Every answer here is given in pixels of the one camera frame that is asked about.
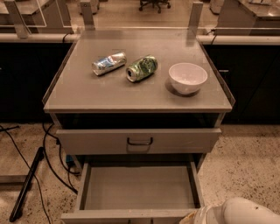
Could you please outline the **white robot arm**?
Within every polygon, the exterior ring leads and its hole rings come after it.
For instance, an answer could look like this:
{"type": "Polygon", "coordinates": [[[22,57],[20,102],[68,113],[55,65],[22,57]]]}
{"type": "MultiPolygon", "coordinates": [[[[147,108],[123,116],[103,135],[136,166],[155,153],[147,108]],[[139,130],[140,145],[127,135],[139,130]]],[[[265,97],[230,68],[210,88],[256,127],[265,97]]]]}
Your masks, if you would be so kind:
{"type": "Polygon", "coordinates": [[[280,215],[249,199],[235,197],[220,206],[204,206],[179,224],[280,224],[280,215]]]}

